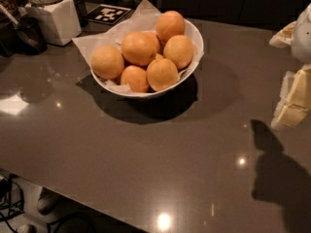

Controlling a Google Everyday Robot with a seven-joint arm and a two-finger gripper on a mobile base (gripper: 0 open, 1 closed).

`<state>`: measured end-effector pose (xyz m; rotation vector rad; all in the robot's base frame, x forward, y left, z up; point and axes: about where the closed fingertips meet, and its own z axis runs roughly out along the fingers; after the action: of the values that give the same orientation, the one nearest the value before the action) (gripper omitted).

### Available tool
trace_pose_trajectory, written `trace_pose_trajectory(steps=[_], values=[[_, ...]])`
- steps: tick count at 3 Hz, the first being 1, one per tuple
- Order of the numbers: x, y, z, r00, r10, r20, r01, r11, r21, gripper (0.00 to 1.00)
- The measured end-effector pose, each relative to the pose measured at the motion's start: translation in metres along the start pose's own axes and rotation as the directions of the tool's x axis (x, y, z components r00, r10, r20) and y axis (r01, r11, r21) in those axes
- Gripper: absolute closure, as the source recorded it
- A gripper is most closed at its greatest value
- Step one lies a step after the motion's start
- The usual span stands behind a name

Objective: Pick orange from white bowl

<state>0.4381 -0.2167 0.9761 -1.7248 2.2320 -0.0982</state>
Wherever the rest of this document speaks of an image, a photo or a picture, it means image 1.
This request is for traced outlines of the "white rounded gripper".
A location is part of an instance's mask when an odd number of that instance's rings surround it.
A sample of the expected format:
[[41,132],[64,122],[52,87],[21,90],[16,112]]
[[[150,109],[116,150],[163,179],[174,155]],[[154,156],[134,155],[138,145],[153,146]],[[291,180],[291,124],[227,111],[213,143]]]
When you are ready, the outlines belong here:
[[[269,45],[286,48],[292,45],[293,57],[311,63],[311,4],[293,21],[272,36]],[[271,121],[274,130],[295,128],[311,112],[311,65],[296,73],[288,71],[282,81],[280,101]]]

